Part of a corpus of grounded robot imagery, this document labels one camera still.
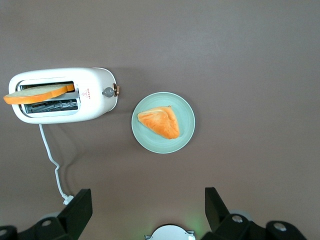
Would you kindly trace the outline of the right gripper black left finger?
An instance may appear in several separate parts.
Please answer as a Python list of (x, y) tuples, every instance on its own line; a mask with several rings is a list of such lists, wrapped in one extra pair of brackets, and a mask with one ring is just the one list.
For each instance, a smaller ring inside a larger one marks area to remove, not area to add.
[(71, 240), (78, 240), (93, 214), (92, 193), (81, 189), (57, 216)]

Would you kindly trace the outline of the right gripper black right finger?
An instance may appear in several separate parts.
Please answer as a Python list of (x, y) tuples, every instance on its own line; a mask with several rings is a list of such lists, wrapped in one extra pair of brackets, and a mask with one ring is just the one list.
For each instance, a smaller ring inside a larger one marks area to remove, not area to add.
[(205, 215), (214, 234), (227, 234), (230, 212), (214, 187), (205, 188)]

